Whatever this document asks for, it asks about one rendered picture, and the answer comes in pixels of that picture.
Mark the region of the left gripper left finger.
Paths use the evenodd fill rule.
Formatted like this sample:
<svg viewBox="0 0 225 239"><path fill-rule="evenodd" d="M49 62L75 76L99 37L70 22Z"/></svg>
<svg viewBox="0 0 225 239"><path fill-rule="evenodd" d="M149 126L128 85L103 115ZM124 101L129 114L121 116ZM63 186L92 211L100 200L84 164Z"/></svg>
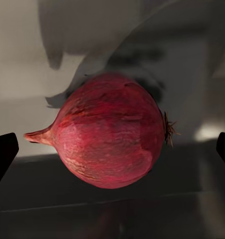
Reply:
<svg viewBox="0 0 225 239"><path fill-rule="evenodd" d="M0 181L18 152L19 146L14 132L0 136Z"/></svg>

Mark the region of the vidalia onion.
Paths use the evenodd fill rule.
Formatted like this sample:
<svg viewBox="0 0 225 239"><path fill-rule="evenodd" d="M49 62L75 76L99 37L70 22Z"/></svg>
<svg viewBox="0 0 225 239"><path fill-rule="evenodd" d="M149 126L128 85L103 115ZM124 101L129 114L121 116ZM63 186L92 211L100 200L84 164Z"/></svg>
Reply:
<svg viewBox="0 0 225 239"><path fill-rule="evenodd" d="M171 145L173 131L168 115L141 85L105 77L77 88L48 128L24 138L54 147L88 184L117 189L151 171L163 141Z"/></svg>

